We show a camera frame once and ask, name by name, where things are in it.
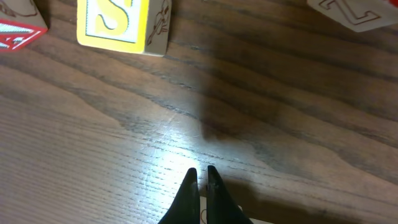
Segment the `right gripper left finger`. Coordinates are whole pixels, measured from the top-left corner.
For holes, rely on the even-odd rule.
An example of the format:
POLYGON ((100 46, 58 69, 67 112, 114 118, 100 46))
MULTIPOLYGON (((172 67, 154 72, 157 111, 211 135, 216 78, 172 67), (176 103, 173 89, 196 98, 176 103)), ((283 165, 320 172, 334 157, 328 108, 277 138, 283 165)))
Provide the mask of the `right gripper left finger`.
POLYGON ((178 192, 159 224, 200 224, 197 170, 189 168, 178 192))

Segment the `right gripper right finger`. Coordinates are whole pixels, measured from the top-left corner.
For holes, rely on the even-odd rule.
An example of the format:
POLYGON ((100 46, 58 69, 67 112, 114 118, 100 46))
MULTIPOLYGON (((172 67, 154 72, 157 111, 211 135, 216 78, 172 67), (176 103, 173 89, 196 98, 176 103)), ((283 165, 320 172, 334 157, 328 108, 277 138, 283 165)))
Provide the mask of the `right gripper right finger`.
POLYGON ((207 224, 252 224, 229 194, 215 166, 208 166, 207 224))

